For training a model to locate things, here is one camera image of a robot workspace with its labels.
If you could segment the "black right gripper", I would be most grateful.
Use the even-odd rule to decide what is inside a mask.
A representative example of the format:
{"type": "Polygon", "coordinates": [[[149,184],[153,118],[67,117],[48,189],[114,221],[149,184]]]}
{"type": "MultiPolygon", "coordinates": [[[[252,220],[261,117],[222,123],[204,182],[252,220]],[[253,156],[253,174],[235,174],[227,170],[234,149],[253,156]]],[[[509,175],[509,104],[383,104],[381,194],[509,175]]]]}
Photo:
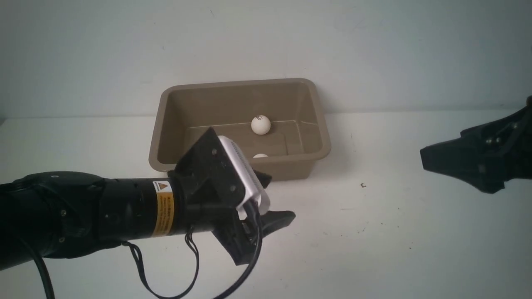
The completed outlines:
{"type": "Polygon", "coordinates": [[[460,139],[420,150],[423,169],[494,194],[513,179],[531,179],[531,96],[508,117],[469,127],[460,139]]]}

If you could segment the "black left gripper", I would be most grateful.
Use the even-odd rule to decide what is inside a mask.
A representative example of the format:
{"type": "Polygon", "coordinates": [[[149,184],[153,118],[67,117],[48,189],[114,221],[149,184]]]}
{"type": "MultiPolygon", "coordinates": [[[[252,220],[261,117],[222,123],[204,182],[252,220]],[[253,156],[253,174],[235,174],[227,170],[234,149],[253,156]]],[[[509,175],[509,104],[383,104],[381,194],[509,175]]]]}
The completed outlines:
{"type": "MultiPolygon", "coordinates": [[[[272,176],[252,172],[249,176],[254,189],[270,185],[272,176]]],[[[249,264],[258,237],[256,225],[249,216],[239,219],[237,206],[245,197],[244,183],[212,127],[184,154],[168,178],[177,204],[169,234],[184,234],[191,228],[211,231],[236,265],[249,264]]],[[[293,211],[256,214],[261,238],[289,226],[296,218],[293,211]]]]}

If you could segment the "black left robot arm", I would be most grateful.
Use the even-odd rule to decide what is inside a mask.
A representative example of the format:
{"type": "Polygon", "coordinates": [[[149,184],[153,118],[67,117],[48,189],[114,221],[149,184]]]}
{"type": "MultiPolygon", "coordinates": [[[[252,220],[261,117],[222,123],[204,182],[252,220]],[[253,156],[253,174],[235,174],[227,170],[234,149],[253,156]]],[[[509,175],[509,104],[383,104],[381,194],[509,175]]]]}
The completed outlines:
{"type": "Polygon", "coordinates": [[[124,242],[211,231],[236,265],[251,261],[258,223],[237,168],[259,194],[271,182],[245,157],[230,158],[228,138],[207,129],[167,178],[109,179],[83,172],[43,172],[1,185],[1,269],[31,253],[75,259],[124,242]]]}

